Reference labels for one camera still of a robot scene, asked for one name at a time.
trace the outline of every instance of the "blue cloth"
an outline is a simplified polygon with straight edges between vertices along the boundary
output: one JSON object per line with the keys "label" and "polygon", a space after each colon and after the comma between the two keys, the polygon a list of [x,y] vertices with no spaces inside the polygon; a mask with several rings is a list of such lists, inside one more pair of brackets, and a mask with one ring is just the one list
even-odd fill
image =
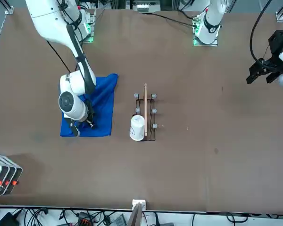
{"label": "blue cloth", "polygon": [[[114,104],[114,88],[117,84],[117,74],[110,74],[106,78],[96,78],[95,91],[91,95],[81,95],[79,98],[84,101],[91,100],[95,115],[93,121],[94,128],[84,122],[79,126],[80,137],[104,137],[110,136],[112,130],[112,115]],[[61,133],[62,137],[73,137],[67,122],[62,117]]]}

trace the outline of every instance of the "white cup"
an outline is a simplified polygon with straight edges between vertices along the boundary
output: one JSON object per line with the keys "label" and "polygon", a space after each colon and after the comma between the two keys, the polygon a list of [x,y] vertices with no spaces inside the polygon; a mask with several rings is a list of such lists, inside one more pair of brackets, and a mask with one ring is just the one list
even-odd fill
{"label": "white cup", "polygon": [[129,135],[132,140],[141,141],[145,133],[145,119],[141,115],[135,115],[131,119]]}

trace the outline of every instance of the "brown tabletop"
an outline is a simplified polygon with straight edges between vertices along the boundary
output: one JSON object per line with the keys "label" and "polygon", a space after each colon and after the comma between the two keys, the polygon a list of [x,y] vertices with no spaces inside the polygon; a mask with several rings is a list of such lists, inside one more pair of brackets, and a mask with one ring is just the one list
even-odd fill
{"label": "brown tabletop", "polygon": [[[146,199],[154,210],[283,213],[283,87],[245,81],[257,16],[226,14],[216,48],[194,47],[191,28],[161,17],[105,10],[84,50],[97,76],[119,75],[112,135],[64,138],[58,82],[67,71],[16,8],[0,37],[0,154],[24,172],[0,203],[129,209]],[[262,17],[257,57],[281,28]],[[74,70],[70,50],[54,47]],[[158,96],[158,130],[138,143],[129,127],[144,83]]]}

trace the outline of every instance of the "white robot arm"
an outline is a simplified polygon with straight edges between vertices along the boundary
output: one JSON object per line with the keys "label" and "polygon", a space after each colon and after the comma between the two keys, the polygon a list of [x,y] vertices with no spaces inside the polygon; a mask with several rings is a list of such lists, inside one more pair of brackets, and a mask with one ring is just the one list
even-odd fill
{"label": "white robot arm", "polygon": [[78,63],[78,71],[60,78],[58,103],[71,131],[79,136],[76,122],[87,121],[93,126],[93,110],[78,96],[91,94],[96,86],[95,75],[80,46],[89,34],[85,28],[88,13],[79,10],[75,0],[26,0],[26,4],[37,32],[48,41],[67,46]]}
{"label": "white robot arm", "polygon": [[211,44],[215,41],[225,11],[225,0],[210,0],[208,10],[204,10],[200,15],[201,24],[199,31],[195,33],[202,43]]}
{"label": "white robot arm", "polygon": [[283,31],[275,31],[268,43],[272,57],[268,60],[255,59],[256,62],[250,67],[250,75],[246,79],[248,84],[261,75],[269,74],[266,77],[267,83],[278,79],[280,85],[283,85]]}

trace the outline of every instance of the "cable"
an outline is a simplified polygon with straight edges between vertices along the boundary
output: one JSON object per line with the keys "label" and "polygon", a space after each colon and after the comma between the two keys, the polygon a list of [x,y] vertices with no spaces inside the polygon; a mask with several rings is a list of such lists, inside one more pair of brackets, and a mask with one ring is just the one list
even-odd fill
{"label": "cable", "polygon": [[253,26],[253,29],[251,30],[251,33],[250,33],[250,54],[251,56],[254,58],[254,60],[256,61],[257,64],[259,64],[260,66],[262,66],[263,68],[266,68],[266,69],[269,69],[270,71],[273,71],[273,72],[276,72],[277,71],[277,68],[275,67],[270,67],[270,66],[267,66],[265,64],[263,64],[262,62],[260,62],[254,55],[254,52],[253,52],[253,36],[254,36],[254,31],[257,27],[257,24],[259,23],[263,13],[265,12],[265,10],[267,9],[267,7],[269,6],[269,4],[272,2],[272,0],[268,0],[268,2],[266,3],[266,5],[264,6],[264,8],[262,9],[261,13],[259,14],[254,26]]}
{"label": "cable", "polygon": [[55,48],[50,44],[49,41],[47,41],[48,45],[51,47],[51,49],[57,54],[57,56],[60,58],[60,60],[62,61],[62,63],[64,64],[65,68],[68,70],[68,72],[70,73],[69,68],[67,67],[67,65],[65,64],[64,60],[61,58],[61,56],[59,55],[59,53],[55,50]]}
{"label": "cable", "polygon": [[81,7],[82,9],[87,9],[85,6],[82,6],[82,5],[77,5],[79,7]]}
{"label": "cable", "polygon": [[66,222],[66,225],[69,225],[69,223],[68,223],[67,220],[66,220],[65,215],[64,215],[64,220],[65,220],[65,222]]}
{"label": "cable", "polygon": [[155,14],[155,13],[152,13],[151,15],[159,16],[159,17],[165,18],[165,19],[167,19],[167,20],[174,21],[174,22],[179,23],[179,24],[182,24],[182,25],[186,25],[186,26],[190,26],[190,27],[196,27],[195,25],[188,24],[188,23],[185,23],[185,22],[181,22],[181,21],[178,21],[178,20],[174,20],[174,19],[171,19],[171,18],[166,17],[166,16],[163,16],[163,15],[159,15],[159,14]]}
{"label": "cable", "polygon": [[195,216],[196,216],[196,214],[193,215],[191,226],[194,226],[194,219],[195,219]]}
{"label": "cable", "polygon": [[209,5],[207,7],[204,8],[204,10],[202,12],[204,12],[207,8],[209,7]]}
{"label": "cable", "polygon": [[35,217],[34,218],[34,225],[35,225],[35,221],[37,220],[37,223],[38,223],[38,226],[43,226],[42,224],[41,224],[41,222],[39,221],[39,219],[38,219],[38,215],[40,214],[40,210],[38,210],[38,211],[34,211],[33,209],[32,209],[32,211],[33,211],[33,216]]}
{"label": "cable", "polygon": [[[112,212],[112,213],[110,213],[109,215],[106,215],[106,216],[108,216],[108,217],[110,217],[112,214],[114,214],[114,213],[116,213],[116,211],[114,211],[114,212]],[[105,220],[105,217],[104,217],[104,219],[101,221],[101,222],[99,222],[99,224],[97,224],[96,226],[99,226],[101,223],[103,223],[104,222],[104,220]]]}
{"label": "cable", "polygon": [[264,55],[263,55],[263,57],[262,57],[262,58],[264,58],[264,57],[265,57],[265,54],[266,54],[266,52],[267,52],[267,50],[268,50],[268,47],[269,47],[269,45],[266,47],[265,53],[264,53]]}
{"label": "cable", "polygon": [[160,226],[160,222],[159,222],[157,212],[154,212],[154,214],[155,214],[155,226]]}
{"label": "cable", "polygon": [[189,4],[189,3],[191,3],[191,5],[194,3],[194,1],[195,0],[189,0],[185,5],[184,5],[184,7],[182,7],[182,9],[181,10],[184,10],[184,8],[186,8],[186,6]]}
{"label": "cable", "polygon": [[[66,14],[66,15],[69,17],[69,19],[72,21],[73,25],[75,26],[75,21],[70,17],[70,15],[69,15],[65,10],[62,10],[62,12],[63,12],[64,14]],[[81,32],[80,28],[79,28],[78,26],[75,26],[75,30],[76,30],[76,29],[79,30],[80,35],[81,35],[81,41],[83,42],[83,35],[82,35],[82,32]]]}
{"label": "cable", "polygon": [[248,216],[245,216],[245,219],[244,219],[244,220],[237,221],[237,220],[235,220],[235,217],[234,217],[234,215],[233,215],[232,213],[226,213],[226,218],[228,219],[229,222],[233,223],[234,226],[235,226],[236,223],[245,223],[245,222],[248,221],[248,219],[249,219]]}
{"label": "cable", "polygon": [[188,16],[184,11],[182,11],[181,9],[178,10],[178,12],[181,12],[186,18],[192,20],[194,17],[193,16]]}
{"label": "cable", "polygon": [[145,217],[146,225],[148,226],[148,221],[147,221],[146,215],[145,215],[144,212],[143,212],[142,214],[143,214],[143,216]]}

